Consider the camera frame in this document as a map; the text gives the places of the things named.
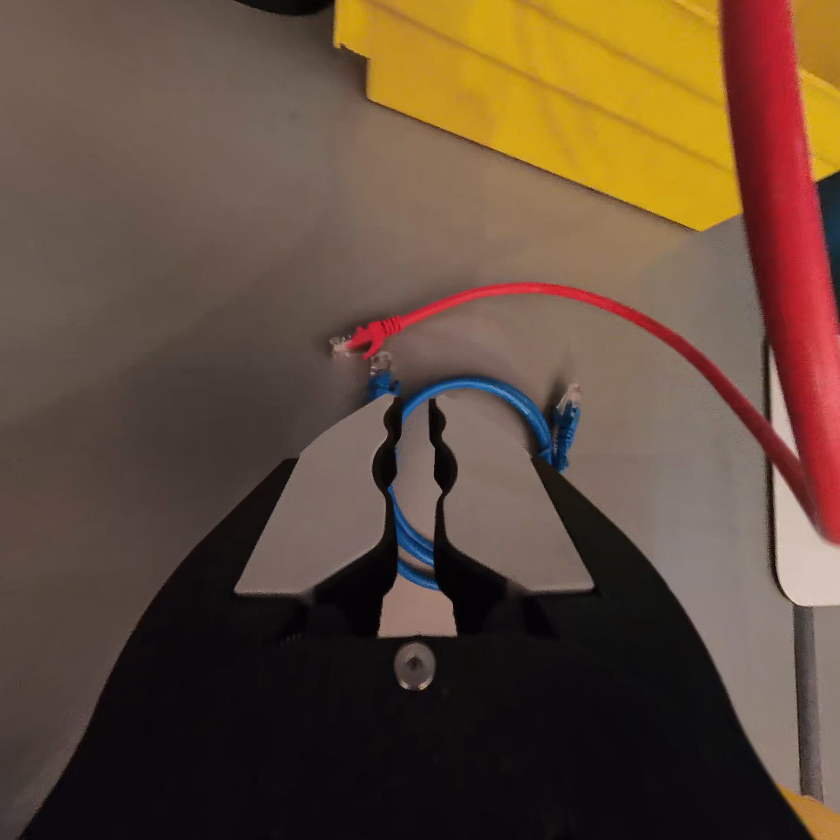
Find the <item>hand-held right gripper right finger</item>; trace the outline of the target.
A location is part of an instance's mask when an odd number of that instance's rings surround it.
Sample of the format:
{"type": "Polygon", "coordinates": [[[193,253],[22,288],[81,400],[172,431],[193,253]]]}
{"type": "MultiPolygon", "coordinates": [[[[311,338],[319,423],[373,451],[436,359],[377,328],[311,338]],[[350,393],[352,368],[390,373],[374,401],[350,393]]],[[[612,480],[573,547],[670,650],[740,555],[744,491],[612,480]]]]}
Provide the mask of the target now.
{"type": "Polygon", "coordinates": [[[544,597],[592,595],[592,574],[543,483],[560,475],[534,455],[536,437],[489,397],[428,404],[439,487],[434,573],[459,636],[493,623],[525,628],[544,597]]]}

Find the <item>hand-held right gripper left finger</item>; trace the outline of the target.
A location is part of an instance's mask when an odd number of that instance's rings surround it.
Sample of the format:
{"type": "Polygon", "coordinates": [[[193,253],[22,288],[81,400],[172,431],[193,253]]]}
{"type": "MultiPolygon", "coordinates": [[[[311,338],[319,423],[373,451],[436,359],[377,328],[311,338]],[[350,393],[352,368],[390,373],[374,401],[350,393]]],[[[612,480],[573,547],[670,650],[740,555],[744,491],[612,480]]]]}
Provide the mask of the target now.
{"type": "Polygon", "coordinates": [[[396,580],[390,488],[402,432],[399,396],[376,397],[302,450],[234,591],[336,612],[375,637],[396,580]]]}

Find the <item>white stand base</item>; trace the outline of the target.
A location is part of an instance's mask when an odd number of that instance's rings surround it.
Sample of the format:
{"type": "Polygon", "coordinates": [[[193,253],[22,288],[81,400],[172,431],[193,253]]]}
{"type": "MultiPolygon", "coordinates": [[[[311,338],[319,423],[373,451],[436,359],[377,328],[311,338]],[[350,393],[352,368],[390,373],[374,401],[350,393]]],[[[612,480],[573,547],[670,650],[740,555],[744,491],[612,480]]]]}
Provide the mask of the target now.
{"type": "MultiPolygon", "coordinates": [[[[769,342],[764,344],[765,409],[773,430],[798,455],[769,342]]],[[[770,531],[775,580],[794,605],[839,605],[839,548],[805,514],[781,472],[769,467],[770,531]]]]}

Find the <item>grey metal pole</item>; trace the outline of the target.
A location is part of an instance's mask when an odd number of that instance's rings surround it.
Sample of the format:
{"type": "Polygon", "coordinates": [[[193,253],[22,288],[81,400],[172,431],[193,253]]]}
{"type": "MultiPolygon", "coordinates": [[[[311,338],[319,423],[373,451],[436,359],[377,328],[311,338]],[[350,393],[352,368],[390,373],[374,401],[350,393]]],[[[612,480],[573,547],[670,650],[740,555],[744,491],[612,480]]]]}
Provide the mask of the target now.
{"type": "Polygon", "coordinates": [[[824,803],[815,616],[810,606],[793,605],[793,635],[800,789],[802,795],[824,803]]]}

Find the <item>yellow plastic bin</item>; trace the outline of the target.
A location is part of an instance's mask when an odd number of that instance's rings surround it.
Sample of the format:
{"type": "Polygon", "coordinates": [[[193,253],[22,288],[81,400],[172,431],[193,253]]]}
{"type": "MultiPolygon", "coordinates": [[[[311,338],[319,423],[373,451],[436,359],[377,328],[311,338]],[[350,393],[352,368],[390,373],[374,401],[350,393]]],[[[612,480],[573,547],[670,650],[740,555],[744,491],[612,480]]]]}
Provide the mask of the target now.
{"type": "Polygon", "coordinates": [[[372,102],[687,228],[741,212],[719,2],[340,1],[372,102]]]}
{"type": "Polygon", "coordinates": [[[814,839],[839,839],[839,814],[817,799],[778,785],[788,805],[814,839]]]}

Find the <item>black mesh pad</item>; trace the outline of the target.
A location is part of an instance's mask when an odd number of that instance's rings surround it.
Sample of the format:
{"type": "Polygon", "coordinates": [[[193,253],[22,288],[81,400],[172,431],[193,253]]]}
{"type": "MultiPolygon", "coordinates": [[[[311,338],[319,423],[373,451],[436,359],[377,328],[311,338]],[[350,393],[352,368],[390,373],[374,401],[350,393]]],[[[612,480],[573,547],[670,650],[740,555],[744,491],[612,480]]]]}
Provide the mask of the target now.
{"type": "Polygon", "coordinates": [[[237,1],[246,7],[284,17],[309,17],[334,5],[334,1],[237,1]]]}

